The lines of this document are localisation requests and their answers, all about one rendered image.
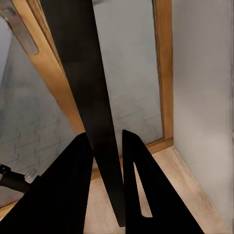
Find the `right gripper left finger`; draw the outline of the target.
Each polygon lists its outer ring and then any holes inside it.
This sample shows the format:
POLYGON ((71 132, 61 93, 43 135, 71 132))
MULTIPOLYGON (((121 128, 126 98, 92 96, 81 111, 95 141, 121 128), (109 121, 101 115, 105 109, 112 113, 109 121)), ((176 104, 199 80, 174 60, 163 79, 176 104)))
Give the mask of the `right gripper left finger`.
POLYGON ((93 160, 79 134, 0 220, 0 234, 83 234, 93 160))

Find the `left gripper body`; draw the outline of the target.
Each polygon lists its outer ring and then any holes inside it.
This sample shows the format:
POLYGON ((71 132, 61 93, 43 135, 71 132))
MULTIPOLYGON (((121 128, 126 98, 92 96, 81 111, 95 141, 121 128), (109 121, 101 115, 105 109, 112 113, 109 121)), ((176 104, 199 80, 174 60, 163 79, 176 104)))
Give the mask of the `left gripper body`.
POLYGON ((34 179, 34 181, 30 184, 25 180, 25 175, 21 173, 17 173, 17 175, 14 177, 10 189, 16 190, 19 192, 26 194, 26 192, 34 185, 34 183, 38 180, 39 175, 34 179))

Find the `poster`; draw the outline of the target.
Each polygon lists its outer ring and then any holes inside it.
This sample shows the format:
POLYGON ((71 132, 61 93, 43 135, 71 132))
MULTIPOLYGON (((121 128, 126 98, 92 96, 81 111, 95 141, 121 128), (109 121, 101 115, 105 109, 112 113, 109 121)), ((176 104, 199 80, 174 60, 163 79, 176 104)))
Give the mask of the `poster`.
POLYGON ((124 183, 92 0, 39 0, 118 225, 124 183))

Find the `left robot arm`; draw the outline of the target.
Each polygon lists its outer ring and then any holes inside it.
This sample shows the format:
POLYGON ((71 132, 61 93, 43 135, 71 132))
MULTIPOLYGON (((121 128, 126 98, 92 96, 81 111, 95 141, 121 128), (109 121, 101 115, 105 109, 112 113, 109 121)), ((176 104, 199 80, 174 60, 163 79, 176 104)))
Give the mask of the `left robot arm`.
POLYGON ((35 166, 26 174, 11 171, 9 166, 0 163, 0 186, 26 194, 39 178, 39 171, 35 166))

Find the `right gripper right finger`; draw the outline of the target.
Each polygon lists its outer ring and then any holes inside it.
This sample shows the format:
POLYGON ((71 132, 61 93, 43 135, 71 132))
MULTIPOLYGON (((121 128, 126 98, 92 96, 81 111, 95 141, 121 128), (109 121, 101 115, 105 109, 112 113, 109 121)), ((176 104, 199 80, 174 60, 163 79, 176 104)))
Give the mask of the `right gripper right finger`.
POLYGON ((141 138, 122 131, 126 234, 204 234, 141 138), (136 165, 153 217, 141 214, 136 165))

